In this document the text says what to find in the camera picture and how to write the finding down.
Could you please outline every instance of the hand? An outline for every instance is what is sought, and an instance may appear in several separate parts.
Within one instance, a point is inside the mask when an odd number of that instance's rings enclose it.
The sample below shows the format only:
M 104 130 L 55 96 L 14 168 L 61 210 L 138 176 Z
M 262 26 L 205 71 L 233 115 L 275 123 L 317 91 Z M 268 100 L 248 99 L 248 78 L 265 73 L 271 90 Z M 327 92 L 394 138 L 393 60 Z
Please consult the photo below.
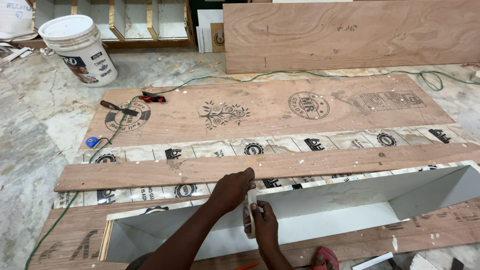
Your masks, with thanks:
M 245 200 L 247 191 L 257 187 L 254 179 L 255 172 L 252 168 L 225 175 L 218 180 L 207 203 L 225 215 Z
M 253 221 L 255 223 L 255 237 L 258 243 L 260 255 L 264 257 L 270 251 L 279 251 L 278 247 L 278 222 L 273 213 L 273 209 L 269 203 L 258 201 L 258 205 L 252 203 Z M 250 217 L 243 219 L 244 224 L 250 223 Z M 250 226 L 244 229 L 245 233 L 250 233 L 252 228 Z

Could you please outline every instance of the wood scrap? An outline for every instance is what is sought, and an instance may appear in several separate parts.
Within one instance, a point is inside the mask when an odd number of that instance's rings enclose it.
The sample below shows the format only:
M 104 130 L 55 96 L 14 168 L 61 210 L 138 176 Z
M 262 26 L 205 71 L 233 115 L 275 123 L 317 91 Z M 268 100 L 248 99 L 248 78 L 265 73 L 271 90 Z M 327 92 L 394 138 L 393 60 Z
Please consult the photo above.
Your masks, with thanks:
M 54 191 L 94 190 L 172 184 L 214 183 L 225 174 L 255 170 L 255 179 L 337 173 L 389 171 L 473 160 L 480 163 L 474 143 L 337 149 L 218 158 L 148 160 L 65 166 Z
M 228 74 L 480 61 L 476 0 L 226 4 Z
M 69 209 L 55 229 L 45 238 L 30 263 L 31 270 L 124 270 L 126 264 L 98 262 L 108 214 L 180 202 L 188 198 L 130 202 Z M 294 266 L 311 264 L 318 247 L 332 249 L 339 260 L 373 257 L 392 251 L 408 252 L 480 241 L 480 199 L 469 200 L 409 221 L 281 245 L 280 249 Z M 40 237 L 50 229 L 63 209 L 53 209 L 45 222 Z M 235 269 L 260 262 L 258 269 L 266 269 L 257 250 L 194 262 L 192 269 Z
M 143 90 L 171 89 L 112 89 L 103 99 L 126 106 Z M 454 123 L 404 74 L 185 86 L 163 95 L 162 104 L 132 102 L 142 113 L 126 117 L 116 147 Z M 111 137 L 122 116 L 99 107 L 84 142 Z

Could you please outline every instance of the bucket lid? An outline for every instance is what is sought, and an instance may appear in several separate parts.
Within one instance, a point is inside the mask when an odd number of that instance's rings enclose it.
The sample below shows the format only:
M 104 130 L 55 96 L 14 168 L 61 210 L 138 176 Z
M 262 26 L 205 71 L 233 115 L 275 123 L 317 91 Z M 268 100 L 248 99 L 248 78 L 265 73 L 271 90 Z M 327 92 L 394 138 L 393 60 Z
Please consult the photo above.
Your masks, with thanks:
M 68 15 L 44 23 L 38 33 L 47 40 L 66 40 L 87 34 L 95 27 L 92 18 L 85 15 Z

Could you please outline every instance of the chisel handle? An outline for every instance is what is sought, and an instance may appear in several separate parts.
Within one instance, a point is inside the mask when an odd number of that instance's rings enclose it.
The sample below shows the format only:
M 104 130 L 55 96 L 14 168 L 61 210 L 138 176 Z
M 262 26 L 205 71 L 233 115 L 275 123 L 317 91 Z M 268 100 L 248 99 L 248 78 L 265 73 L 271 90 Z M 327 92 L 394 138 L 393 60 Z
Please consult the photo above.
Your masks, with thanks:
M 110 103 L 110 102 L 107 102 L 107 101 L 104 101 L 102 100 L 100 102 L 100 105 L 104 106 L 104 107 L 107 107 L 107 108 L 110 108 L 110 109 L 113 109 L 113 110 L 120 110 L 120 107 L 113 104 L 113 103 Z

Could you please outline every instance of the orange pencil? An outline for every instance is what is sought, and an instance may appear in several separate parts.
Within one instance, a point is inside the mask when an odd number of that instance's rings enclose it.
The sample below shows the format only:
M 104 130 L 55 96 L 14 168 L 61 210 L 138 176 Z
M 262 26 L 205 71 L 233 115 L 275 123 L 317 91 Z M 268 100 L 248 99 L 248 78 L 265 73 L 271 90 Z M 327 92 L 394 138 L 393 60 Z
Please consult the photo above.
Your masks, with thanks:
M 249 265 L 246 265 L 246 266 L 243 266 L 243 267 L 234 269 L 234 270 L 245 270 L 245 269 L 248 269 L 248 268 L 252 268 L 252 267 L 254 267 L 254 266 L 258 265 L 258 264 L 259 264 L 258 262 L 255 262 L 255 263 L 252 263 L 252 264 L 249 264 Z

